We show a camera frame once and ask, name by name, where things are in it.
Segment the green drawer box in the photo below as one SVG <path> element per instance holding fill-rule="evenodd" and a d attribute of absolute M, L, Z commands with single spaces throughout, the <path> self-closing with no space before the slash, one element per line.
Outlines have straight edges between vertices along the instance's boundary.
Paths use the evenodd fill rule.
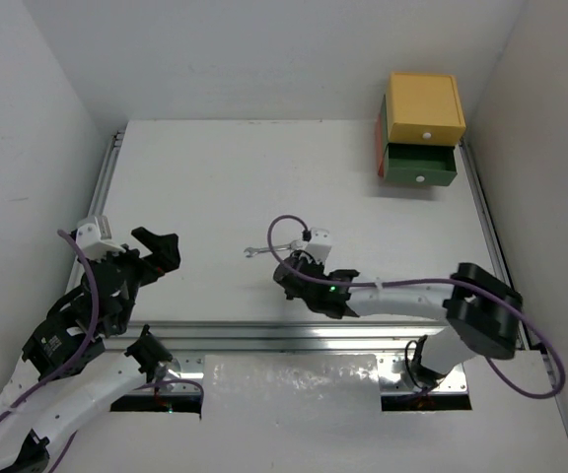
<path fill-rule="evenodd" d="M 388 106 L 383 98 L 384 176 L 395 185 L 449 186 L 457 176 L 455 148 L 391 143 L 388 135 Z"/>

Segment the red drawer box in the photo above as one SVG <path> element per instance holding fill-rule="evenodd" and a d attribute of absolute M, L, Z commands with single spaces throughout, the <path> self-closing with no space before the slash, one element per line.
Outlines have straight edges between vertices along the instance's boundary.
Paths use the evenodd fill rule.
<path fill-rule="evenodd" d="M 375 125 L 375 160 L 378 177 L 384 176 L 384 153 L 383 123 L 379 115 Z"/>

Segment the yellow drawer box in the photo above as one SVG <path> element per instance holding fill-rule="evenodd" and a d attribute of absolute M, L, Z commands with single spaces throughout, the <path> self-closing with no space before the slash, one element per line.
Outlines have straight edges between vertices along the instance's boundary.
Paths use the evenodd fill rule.
<path fill-rule="evenodd" d="M 453 75 L 392 72 L 385 98 L 390 143 L 454 147 L 465 132 Z"/>

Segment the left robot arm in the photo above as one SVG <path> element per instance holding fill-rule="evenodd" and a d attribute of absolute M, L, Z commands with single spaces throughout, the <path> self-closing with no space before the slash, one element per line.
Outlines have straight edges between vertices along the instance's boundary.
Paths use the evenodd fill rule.
<path fill-rule="evenodd" d="M 81 427 L 140 387 L 169 380 L 175 361 L 144 327 L 100 376 L 72 392 L 69 379 L 125 333 L 139 291 L 178 270 L 178 236 L 132 231 L 148 254 L 112 241 L 95 220 L 59 235 L 84 268 L 80 283 L 58 299 L 33 331 L 0 393 L 0 472 L 42 472 Z"/>

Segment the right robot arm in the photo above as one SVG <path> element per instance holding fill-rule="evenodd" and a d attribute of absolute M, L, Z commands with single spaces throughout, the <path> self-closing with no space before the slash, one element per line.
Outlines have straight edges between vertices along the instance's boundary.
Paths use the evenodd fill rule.
<path fill-rule="evenodd" d="M 315 256 L 298 250 L 273 273 L 289 300 L 300 299 L 332 319 L 404 315 L 443 323 L 404 356 L 408 385 L 430 392 L 457 365 L 476 357 L 511 360 L 516 354 L 519 293 L 472 263 L 448 279 L 373 282 L 354 269 L 324 271 Z"/>

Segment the horizontal silver wrench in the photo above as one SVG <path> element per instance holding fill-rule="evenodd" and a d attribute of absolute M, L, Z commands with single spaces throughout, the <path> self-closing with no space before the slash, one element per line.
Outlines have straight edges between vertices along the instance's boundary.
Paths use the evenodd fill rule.
<path fill-rule="evenodd" d="M 269 246 L 264 246 L 264 247 L 246 247 L 244 249 L 244 255 L 246 258 L 253 258 L 256 257 L 260 254 L 265 254 L 265 253 L 270 253 L 271 251 L 275 251 L 275 252 L 283 252 L 283 251 L 288 251 L 288 252 L 293 252 L 295 250 L 300 249 L 303 246 L 303 243 L 300 239 L 294 239 L 288 243 L 285 244 L 278 244 L 278 245 L 274 245 L 272 248 L 270 248 Z"/>

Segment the white foam sheet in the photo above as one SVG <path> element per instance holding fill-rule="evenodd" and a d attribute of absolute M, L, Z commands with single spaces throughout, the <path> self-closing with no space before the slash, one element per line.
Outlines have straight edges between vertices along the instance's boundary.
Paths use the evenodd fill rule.
<path fill-rule="evenodd" d="M 373 355 L 217 355 L 205 360 L 202 416 L 339 421 L 381 411 Z"/>

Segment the aluminium front rail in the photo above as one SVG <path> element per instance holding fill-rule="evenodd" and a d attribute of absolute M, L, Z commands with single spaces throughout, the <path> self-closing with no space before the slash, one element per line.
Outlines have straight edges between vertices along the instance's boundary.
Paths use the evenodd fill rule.
<path fill-rule="evenodd" d="M 443 330 L 439 322 L 153 322 L 151 332 L 177 359 L 174 374 L 185 380 L 173 388 L 197 393 L 190 383 L 205 383 L 210 356 L 256 356 L 277 359 L 278 367 L 307 377 L 319 367 L 341 374 L 359 366 L 358 374 L 374 382 L 380 394 L 399 397 L 415 392 L 404 371 L 404 356 L 415 342 Z"/>

